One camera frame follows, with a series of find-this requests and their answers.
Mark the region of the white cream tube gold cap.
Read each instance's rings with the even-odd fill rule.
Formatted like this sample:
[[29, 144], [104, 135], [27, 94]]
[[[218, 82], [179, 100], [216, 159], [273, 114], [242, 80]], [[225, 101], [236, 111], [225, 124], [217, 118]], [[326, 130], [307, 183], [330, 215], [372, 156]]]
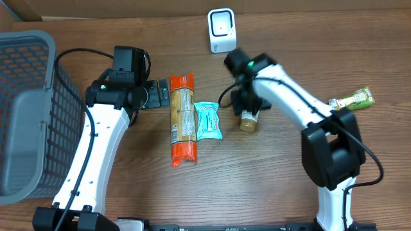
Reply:
[[243, 110], [241, 113], [240, 129], [244, 132], [254, 133], [256, 131], [259, 112], [255, 115], [252, 112]]

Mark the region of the orange cracker package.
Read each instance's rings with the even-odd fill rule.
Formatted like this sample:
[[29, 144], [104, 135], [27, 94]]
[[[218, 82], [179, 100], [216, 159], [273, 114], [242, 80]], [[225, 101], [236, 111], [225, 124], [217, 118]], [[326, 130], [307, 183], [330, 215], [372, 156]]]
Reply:
[[172, 166], [197, 163], [193, 73], [170, 76], [170, 112]]

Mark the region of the teal tissue pack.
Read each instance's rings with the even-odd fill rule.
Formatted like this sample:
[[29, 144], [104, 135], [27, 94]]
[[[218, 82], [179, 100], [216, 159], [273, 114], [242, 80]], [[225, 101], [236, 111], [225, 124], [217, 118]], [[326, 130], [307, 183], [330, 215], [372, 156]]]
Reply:
[[198, 128], [197, 140], [218, 139], [222, 140], [223, 135], [220, 130], [220, 120], [218, 117], [219, 104], [215, 102], [194, 103], [197, 113]]

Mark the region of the green yellow drink pouch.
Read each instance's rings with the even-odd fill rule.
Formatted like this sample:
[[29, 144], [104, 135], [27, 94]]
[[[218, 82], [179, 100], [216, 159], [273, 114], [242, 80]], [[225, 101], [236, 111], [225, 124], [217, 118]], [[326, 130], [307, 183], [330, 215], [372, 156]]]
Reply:
[[355, 91], [354, 93], [340, 99], [330, 99], [329, 106], [334, 110], [348, 108], [349, 110], [359, 110], [372, 106], [375, 103], [370, 89], [364, 87]]

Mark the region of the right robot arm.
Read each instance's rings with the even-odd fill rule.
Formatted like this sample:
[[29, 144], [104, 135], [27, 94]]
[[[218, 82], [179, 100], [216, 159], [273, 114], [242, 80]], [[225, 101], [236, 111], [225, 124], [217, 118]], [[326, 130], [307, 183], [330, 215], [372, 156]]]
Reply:
[[366, 161], [354, 114], [346, 108], [336, 111], [312, 96], [264, 53], [249, 58], [235, 49], [224, 64], [235, 79], [229, 90], [236, 115], [256, 115], [269, 103], [300, 131], [302, 166], [319, 188], [319, 229], [354, 230], [351, 193]]

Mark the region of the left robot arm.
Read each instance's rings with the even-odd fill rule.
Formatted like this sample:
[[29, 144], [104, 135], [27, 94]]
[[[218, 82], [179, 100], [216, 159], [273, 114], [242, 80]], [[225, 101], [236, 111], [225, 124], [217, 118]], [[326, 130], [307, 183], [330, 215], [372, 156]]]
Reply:
[[50, 208], [36, 209], [35, 230], [148, 230], [139, 218], [106, 218], [110, 172], [126, 130], [139, 111], [151, 109], [147, 79], [151, 60], [147, 51], [129, 46], [114, 48], [106, 69], [79, 99], [85, 111], [83, 131], [69, 172]]

